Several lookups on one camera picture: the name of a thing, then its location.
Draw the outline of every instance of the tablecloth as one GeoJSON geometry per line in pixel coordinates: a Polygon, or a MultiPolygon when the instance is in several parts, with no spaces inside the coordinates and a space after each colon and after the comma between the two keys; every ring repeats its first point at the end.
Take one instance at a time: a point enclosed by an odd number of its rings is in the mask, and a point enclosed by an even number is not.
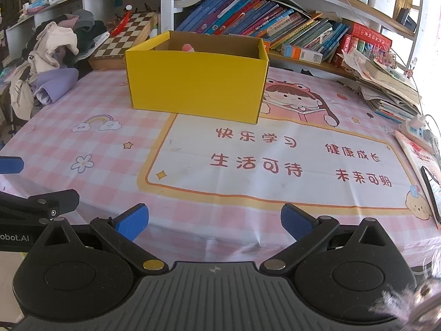
{"type": "MultiPolygon", "coordinates": [[[[148,91],[149,78],[146,93],[166,96],[148,91]]],[[[336,82],[272,67],[257,125],[134,110],[126,72],[95,71],[1,150],[25,167],[1,176],[0,190],[73,188],[76,224],[145,203],[149,226],[135,242],[169,264],[259,264],[294,242],[280,223],[293,202],[341,224],[376,217],[416,266],[441,238],[433,217],[412,211],[426,205],[409,196],[420,187],[396,127],[336,82]]]]}

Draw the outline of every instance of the black phone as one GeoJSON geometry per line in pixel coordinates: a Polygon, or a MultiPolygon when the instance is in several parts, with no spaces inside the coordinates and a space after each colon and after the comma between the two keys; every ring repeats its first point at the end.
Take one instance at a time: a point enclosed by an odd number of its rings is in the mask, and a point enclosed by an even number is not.
{"type": "Polygon", "coordinates": [[[432,205],[434,207],[435,218],[441,223],[441,216],[439,210],[441,209],[441,185],[435,176],[426,167],[421,167],[421,174],[423,175],[424,183],[429,190],[432,205]]]}

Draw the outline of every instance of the red chinese character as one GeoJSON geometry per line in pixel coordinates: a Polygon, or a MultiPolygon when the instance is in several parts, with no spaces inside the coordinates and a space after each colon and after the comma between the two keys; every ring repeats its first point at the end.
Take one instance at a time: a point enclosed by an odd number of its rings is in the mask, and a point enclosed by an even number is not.
{"type": "Polygon", "coordinates": [[[263,162],[263,168],[269,170],[270,172],[277,174],[279,172],[279,165],[277,164],[277,160],[270,158],[263,158],[265,161],[263,162]]]}
{"type": "Polygon", "coordinates": [[[361,159],[367,159],[367,155],[364,152],[364,150],[357,150],[357,154],[359,155],[359,158],[361,159]]]}
{"type": "Polygon", "coordinates": [[[287,137],[287,136],[285,136],[283,138],[285,138],[285,141],[286,141],[285,144],[288,144],[290,148],[295,148],[295,146],[297,146],[297,142],[295,141],[294,138],[287,137]]]}
{"type": "Polygon", "coordinates": [[[264,142],[271,143],[277,140],[277,136],[274,133],[264,133],[262,139],[264,142]]]}
{"type": "Polygon", "coordinates": [[[254,157],[237,157],[237,162],[240,163],[237,168],[254,169],[256,168],[256,164],[253,163],[255,161],[254,157]]]}
{"type": "Polygon", "coordinates": [[[335,144],[325,144],[325,147],[328,149],[329,153],[340,154],[340,150],[335,144]]]}
{"type": "Polygon", "coordinates": [[[302,167],[297,163],[285,163],[285,168],[288,170],[288,175],[293,173],[296,177],[300,177],[302,175],[302,167]]]}
{"type": "Polygon", "coordinates": [[[247,141],[252,141],[255,142],[254,140],[254,132],[247,132],[246,130],[243,130],[240,133],[241,137],[239,138],[241,141],[247,142],[247,141]]]}
{"type": "Polygon", "coordinates": [[[379,175],[380,180],[382,181],[383,185],[392,186],[392,183],[390,182],[388,177],[385,177],[383,175],[379,175]]]}
{"type": "Polygon", "coordinates": [[[346,156],[346,157],[354,157],[354,152],[352,152],[352,149],[351,148],[348,148],[348,147],[341,147],[341,149],[343,149],[343,154],[346,156]]]}
{"type": "Polygon", "coordinates": [[[368,176],[368,178],[369,178],[369,181],[371,182],[371,183],[374,183],[374,184],[379,184],[379,182],[378,182],[378,179],[377,179],[377,177],[375,176],[375,174],[372,174],[372,173],[366,173],[366,175],[368,176]]]}
{"type": "Polygon", "coordinates": [[[233,138],[232,136],[233,136],[233,131],[231,130],[231,129],[222,129],[222,128],[218,128],[218,129],[216,129],[216,131],[217,131],[217,136],[218,137],[222,137],[222,138],[225,138],[225,137],[227,137],[227,138],[233,138]]]}
{"type": "Polygon", "coordinates": [[[352,172],[352,173],[354,173],[354,178],[356,179],[356,182],[359,182],[360,184],[361,183],[366,183],[364,181],[363,175],[360,172],[355,171],[355,172],[352,172]]]}
{"type": "Polygon", "coordinates": [[[371,153],[370,154],[370,157],[374,160],[374,161],[376,161],[376,162],[379,162],[380,161],[380,158],[379,157],[377,157],[377,154],[376,153],[371,153]]]}
{"type": "Polygon", "coordinates": [[[343,182],[349,180],[349,178],[348,178],[349,174],[347,174],[345,170],[338,169],[338,170],[336,170],[336,172],[337,173],[335,173],[335,174],[338,175],[337,180],[341,179],[341,180],[343,180],[343,182]]]}
{"type": "Polygon", "coordinates": [[[213,154],[211,156],[211,159],[216,161],[217,164],[210,164],[210,165],[215,166],[215,167],[227,167],[227,165],[224,163],[227,162],[228,157],[223,155],[222,153],[221,154],[213,154]]]}

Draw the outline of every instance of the rainbow illustration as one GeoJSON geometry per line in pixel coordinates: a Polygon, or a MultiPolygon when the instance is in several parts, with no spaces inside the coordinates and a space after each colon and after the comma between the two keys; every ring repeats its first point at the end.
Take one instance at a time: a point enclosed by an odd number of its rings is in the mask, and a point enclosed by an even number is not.
{"type": "Polygon", "coordinates": [[[91,124],[93,122],[102,122],[102,124],[104,124],[108,121],[113,121],[113,120],[114,120],[113,117],[108,114],[99,114],[97,116],[93,116],[93,117],[90,117],[89,119],[86,119],[84,121],[84,123],[91,124]]]}

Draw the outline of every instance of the yellow box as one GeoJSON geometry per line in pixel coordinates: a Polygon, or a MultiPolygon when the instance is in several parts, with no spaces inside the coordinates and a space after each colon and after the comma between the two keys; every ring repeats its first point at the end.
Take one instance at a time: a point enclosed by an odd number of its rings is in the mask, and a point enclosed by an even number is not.
{"type": "Polygon", "coordinates": [[[268,55],[258,38],[168,31],[128,49],[126,67],[133,108],[256,124],[268,55]]]}

